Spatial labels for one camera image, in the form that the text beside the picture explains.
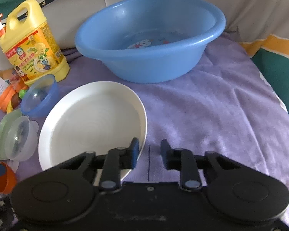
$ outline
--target product label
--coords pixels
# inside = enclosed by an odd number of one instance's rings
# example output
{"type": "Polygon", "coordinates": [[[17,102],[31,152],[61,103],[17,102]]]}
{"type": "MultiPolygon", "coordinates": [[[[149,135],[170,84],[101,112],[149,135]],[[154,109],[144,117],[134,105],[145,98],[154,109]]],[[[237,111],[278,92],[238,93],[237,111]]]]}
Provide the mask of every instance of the product label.
{"type": "Polygon", "coordinates": [[[47,23],[22,39],[5,55],[24,82],[56,68],[64,58],[47,23]]]}

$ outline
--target qr code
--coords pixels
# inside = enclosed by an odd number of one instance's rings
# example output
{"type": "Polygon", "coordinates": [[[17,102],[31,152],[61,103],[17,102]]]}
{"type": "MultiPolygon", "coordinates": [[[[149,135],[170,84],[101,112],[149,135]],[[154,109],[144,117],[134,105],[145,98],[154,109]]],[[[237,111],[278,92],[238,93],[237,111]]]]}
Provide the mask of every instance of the qr code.
{"type": "Polygon", "coordinates": [[[60,58],[61,55],[62,55],[62,52],[61,52],[61,49],[59,49],[59,50],[56,52],[56,57],[57,57],[57,58],[60,58]]]}

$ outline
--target yellow dish soap bottle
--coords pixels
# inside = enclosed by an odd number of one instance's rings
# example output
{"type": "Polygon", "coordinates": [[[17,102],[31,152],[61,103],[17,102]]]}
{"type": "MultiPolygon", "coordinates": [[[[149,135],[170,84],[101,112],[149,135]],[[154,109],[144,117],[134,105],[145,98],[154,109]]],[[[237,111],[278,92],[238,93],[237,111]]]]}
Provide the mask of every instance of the yellow dish soap bottle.
{"type": "Polygon", "coordinates": [[[46,74],[59,82],[70,70],[36,0],[24,1],[8,15],[6,27],[0,27],[0,47],[28,86],[46,74]],[[28,16],[19,21],[17,15],[24,9],[28,16]]]}

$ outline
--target green plate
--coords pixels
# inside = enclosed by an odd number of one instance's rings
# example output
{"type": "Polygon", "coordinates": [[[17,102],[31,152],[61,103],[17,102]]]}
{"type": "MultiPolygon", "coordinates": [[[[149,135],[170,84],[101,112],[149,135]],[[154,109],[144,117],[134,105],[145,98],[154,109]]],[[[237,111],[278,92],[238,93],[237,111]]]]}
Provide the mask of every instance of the green plate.
{"type": "Polygon", "coordinates": [[[20,109],[16,109],[11,113],[7,114],[0,122],[0,160],[7,160],[5,155],[5,138],[12,125],[12,123],[19,117],[22,116],[20,109]]]}

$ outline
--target orange scoop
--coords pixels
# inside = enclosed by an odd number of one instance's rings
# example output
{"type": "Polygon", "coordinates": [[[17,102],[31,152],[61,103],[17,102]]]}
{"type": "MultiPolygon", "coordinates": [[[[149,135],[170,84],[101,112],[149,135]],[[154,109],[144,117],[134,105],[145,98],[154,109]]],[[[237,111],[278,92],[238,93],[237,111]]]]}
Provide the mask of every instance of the orange scoop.
{"type": "Polygon", "coordinates": [[[17,184],[16,175],[8,164],[4,162],[1,162],[1,164],[5,166],[6,172],[0,176],[0,193],[8,195],[17,184]]]}

